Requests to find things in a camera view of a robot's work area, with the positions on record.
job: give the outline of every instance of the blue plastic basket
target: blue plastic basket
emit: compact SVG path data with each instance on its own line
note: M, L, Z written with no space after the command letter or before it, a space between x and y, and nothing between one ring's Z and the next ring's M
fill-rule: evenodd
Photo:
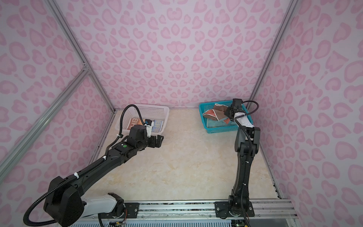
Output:
M221 133L224 131L236 131L238 129L238 125L226 125L223 127L207 128L207 118L203 117L203 113L209 109L213 109L215 103L223 104L226 106L231 106L232 100L219 101L219 102L205 102L205 103L199 104L200 118L202 119L204 128L207 130L208 133ZM248 111L244 105L242 105L242 108L244 111L246 111L246 113L248 113ZM253 124L253 120L252 120L251 116L248 115L247 117L248 117L249 121L251 122L251 124Z

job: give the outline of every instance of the white cable tie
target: white cable tie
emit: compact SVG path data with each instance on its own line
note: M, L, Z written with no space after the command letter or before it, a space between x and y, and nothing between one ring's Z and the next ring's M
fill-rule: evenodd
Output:
M79 179L79 175L77 172L73 173L73 175L75 175L77 177L77 179Z

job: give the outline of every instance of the pink leopard print wall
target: pink leopard print wall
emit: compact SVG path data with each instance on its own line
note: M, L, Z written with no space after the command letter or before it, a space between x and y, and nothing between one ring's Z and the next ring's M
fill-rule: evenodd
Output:
M57 2L123 108L248 98L289 0Z
M363 226L363 1L304 0L253 116L305 227Z
M111 113L87 77L0 185L0 226L18 227L28 207L57 177L86 167ZM43 204L32 221L50 220Z
M42 0L0 3L0 163L80 72Z

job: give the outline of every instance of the marble floor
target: marble floor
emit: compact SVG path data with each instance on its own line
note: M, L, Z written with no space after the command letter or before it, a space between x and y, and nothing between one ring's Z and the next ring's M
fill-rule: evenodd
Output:
M115 139L118 111L99 154ZM113 192L124 200L227 199L234 185L237 131L208 134L197 109L170 110L160 148L146 148L95 183L85 196ZM259 152L251 167L250 198L277 198Z

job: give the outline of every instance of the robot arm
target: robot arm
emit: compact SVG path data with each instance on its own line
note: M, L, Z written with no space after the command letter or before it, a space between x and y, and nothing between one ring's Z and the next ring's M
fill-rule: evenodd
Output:
M254 216L252 203L249 201L248 181L251 164L254 156L258 153L260 145L260 129L250 123L246 112L242 108L243 103L241 99L233 99L231 107L225 112L225 115L239 126L234 143L234 150L237 152L238 157L238 168L236 181L228 198L228 208L219 211L219 217L221 218L239 217L246 214L249 217Z
M25 212L23 218L24 223L29 226L43 226L58 222L61 226L67 227L81 217L98 213L110 213L112 216L120 217L125 211L125 205L123 199L118 195L109 193L108 195L92 199L81 198L81 196L99 179L114 168L127 162L138 151L144 150L146 147L160 147L164 137L160 135L151 136L152 125L153 122L146 119L145 125L133 126L130 129L130 134L121 142L115 144L122 137L120 132L121 136L118 136L107 147L103 157L83 170L69 175L64 179L60 176L54 178L49 184L48 192L36 200ZM45 199L44 211L54 220L46 222L30 221L29 216L31 211L43 199Z

